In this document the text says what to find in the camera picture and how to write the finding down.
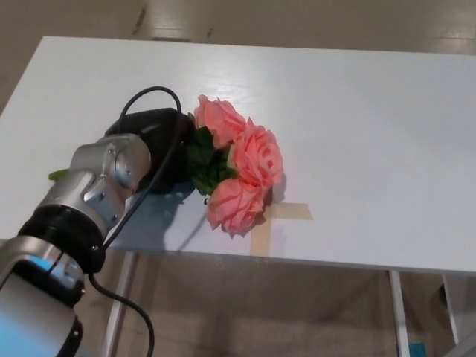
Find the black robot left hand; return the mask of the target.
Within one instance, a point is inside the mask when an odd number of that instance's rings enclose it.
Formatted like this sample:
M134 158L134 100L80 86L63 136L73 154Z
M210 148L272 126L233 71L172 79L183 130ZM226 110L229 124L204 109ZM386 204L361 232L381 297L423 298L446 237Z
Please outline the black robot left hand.
M115 146L107 182L122 196L145 190L154 195L190 194L194 188L186 145L193 132L191 119L173 108L124 115L104 134L122 140Z

